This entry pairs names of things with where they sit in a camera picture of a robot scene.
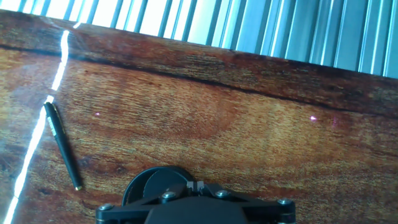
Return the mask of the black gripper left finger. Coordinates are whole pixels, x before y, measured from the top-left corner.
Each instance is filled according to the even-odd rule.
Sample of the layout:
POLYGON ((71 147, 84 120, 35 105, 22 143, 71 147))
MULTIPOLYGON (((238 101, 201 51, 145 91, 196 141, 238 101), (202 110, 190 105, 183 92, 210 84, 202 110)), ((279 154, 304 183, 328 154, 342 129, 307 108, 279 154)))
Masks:
POLYGON ((145 223, 150 213, 161 205, 194 195, 197 183, 175 184, 161 194, 140 199, 125 206, 117 207, 106 203, 96 209, 96 224, 145 223))

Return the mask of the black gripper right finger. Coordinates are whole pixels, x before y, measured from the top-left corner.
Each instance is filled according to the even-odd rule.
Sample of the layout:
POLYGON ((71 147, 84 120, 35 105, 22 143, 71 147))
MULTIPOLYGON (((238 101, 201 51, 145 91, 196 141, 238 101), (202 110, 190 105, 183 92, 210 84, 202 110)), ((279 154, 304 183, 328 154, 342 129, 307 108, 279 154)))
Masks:
POLYGON ((248 223, 295 223, 295 202, 288 198, 265 201, 203 181, 196 182, 196 195, 236 205, 248 223))

